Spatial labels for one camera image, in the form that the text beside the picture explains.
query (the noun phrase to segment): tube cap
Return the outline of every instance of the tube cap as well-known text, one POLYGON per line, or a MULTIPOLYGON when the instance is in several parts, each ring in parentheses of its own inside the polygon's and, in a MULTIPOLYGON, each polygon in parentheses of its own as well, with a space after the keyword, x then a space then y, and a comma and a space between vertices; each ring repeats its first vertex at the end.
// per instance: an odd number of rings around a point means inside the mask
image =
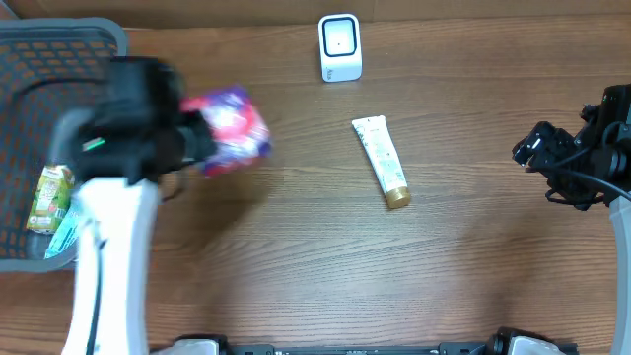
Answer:
POLYGON ((392 209, 407 206, 411 199, 407 187, 394 188, 386 194, 387 206, 392 209))

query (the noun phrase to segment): gray basket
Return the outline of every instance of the gray basket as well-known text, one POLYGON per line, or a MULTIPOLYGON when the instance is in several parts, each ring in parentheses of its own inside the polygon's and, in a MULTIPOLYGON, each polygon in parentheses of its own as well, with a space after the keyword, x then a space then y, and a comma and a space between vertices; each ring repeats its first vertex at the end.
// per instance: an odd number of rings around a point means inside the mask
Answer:
POLYGON ((51 236, 26 229, 48 142, 58 117, 89 105, 100 87, 53 84, 22 98, 9 115, 12 94, 50 78, 101 78, 103 64, 125 55, 127 38, 100 18, 0 21, 0 272, 47 272, 76 257, 76 248, 43 259, 51 236))

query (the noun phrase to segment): pink snack bag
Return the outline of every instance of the pink snack bag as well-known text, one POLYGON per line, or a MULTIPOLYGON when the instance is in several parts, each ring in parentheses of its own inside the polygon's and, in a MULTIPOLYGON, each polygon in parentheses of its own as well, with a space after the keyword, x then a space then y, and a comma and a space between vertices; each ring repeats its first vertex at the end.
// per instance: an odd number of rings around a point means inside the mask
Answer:
POLYGON ((269 155, 269 129, 244 88, 187 99, 182 109, 199 110, 217 143, 217 152, 200 164, 208 177, 249 167, 269 155))

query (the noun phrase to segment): cream tube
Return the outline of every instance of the cream tube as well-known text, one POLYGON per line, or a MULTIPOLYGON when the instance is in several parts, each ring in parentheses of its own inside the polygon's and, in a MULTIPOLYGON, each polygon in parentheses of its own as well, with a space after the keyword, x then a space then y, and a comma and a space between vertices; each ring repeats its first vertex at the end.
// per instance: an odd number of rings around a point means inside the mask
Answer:
POLYGON ((403 175, 403 168, 387 132, 386 118, 375 116, 352 121, 373 170, 382 186, 389 208, 399 208, 410 203, 410 191, 403 175))

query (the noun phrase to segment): tabletop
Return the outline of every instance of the tabletop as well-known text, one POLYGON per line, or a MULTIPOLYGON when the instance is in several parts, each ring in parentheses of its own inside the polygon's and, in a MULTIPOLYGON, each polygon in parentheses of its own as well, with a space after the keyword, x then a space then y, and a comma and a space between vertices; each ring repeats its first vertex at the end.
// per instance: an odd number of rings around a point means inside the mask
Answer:
MULTIPOLYGON (((273 138, 260 167, 162 206, 151 344, 430 345, 500 325, 608 352, 608 210, 546 202, 513 146, 539 121, 577 133, 583 104, 631 82, 631 16, 362 24, 359 81, 324 84, 317 28, 130 32, 191 95, 241 84, 273 138), (383 114, 412 194, 388 210, 351 120, 383 114)), ((166 185, 173 183, 168 177, 166 185)), ((0 275, 0 353, 63 346, 73 273, 0 275)))

